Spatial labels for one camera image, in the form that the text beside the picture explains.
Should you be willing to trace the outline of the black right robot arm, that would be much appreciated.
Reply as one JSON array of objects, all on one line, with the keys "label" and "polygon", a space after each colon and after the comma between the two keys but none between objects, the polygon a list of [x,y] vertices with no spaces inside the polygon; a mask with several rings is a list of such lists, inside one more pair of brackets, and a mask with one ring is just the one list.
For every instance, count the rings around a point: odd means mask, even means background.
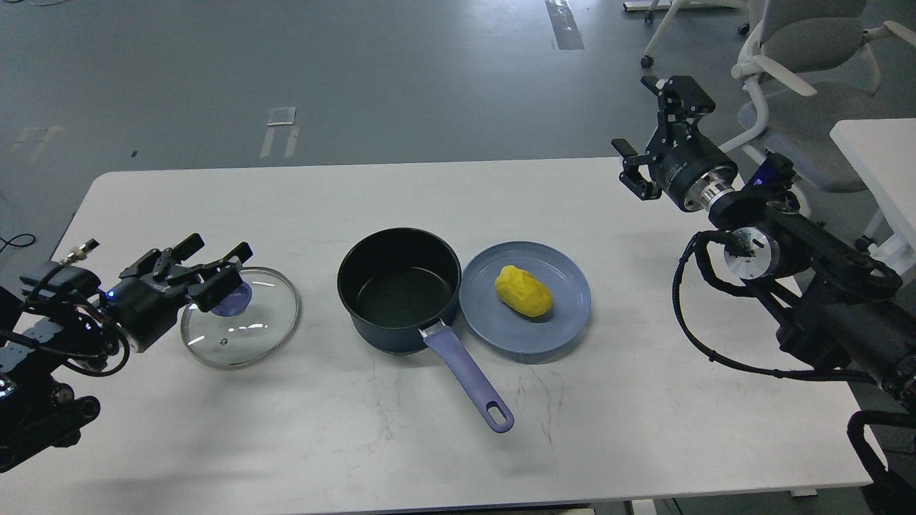
[{"label": "black right robot arm", "polygon": [[[619,180],[641,201],[668,197],[683,212],[706,212],[712,225],[691,238],[673,276],[673,310],[684,335],[711,362],[734,371],[868,383],[893,398],[901,413],[857,411],[847,436],[872,481],[863,488],[870,511],[912,514],[914,486],[864,436],[870,425],[914,428],[914,316],[894,301],[902,277],[802,215],[787,157],[769,154],[750,182],[735,188],[736,163],[699,129],[716,105],[693,77],[640,81],[658,103],[657,127],[642,153],[623,138],[612,141],[622,159]],[[806,369],[750,366],[704,345],[681,307],[691,260],[713,289],[757,300],[778,325],[779,349]]]}]

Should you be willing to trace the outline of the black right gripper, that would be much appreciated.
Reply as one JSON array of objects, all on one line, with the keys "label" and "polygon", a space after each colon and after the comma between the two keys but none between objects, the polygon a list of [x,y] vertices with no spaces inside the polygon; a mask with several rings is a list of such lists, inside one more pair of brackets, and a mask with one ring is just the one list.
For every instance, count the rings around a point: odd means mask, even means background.
[{"label": "black right gripper", "polygon": [[[716,110],[716,103],[691,76],[645,75],[640,82],[657,99],[657,129],[645,155],[625,138],[611,140],[622,159],[619,180],[641,201],[660,199],[663,190],[681,211],[700,210],[704,185],[697,183],[703,176],[712,172],[727,183],[737,176],[736,163],[699,131],[699,121]],[[652,180],[639,172],[643,166]]]}]

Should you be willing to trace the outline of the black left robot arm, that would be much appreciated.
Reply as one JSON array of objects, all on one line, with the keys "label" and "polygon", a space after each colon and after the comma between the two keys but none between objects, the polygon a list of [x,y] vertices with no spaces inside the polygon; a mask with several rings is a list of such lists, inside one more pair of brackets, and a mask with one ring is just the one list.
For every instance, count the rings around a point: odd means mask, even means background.
[{"label": "black left robot arm", "polygon": [[60,366],[86,377],[121,371],[177,325],[189,305],[213,312],[242,291],[243,264],[254,254],[239,243],[225,257],[189,266],[203,248],[194,232],[179,244],[150,249],[103,290],[78,263],[98,243],[89,239],[62,260],[20,277],[21,294],[2,293],[1,466],[9,471],[49,447],[75,446],[101,411],[57,381]]}]

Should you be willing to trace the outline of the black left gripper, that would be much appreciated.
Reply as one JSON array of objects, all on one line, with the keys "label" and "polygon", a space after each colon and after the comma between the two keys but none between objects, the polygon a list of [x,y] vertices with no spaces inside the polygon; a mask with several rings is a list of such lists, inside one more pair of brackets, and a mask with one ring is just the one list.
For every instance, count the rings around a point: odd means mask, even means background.
[{"label": "black left gripper", "polygon": [[203,245],[199,232],[193,232],[173,247],[150,249],[126,267],[118,275],[120,283],[107,291],[107,310],[134,352],[146,352],[169,332],[190,301],[202,313],[248,309],[253,294],[241,270],[254,255],[249,243],[239,243],[222,260],[183,267],[181,262]]}]

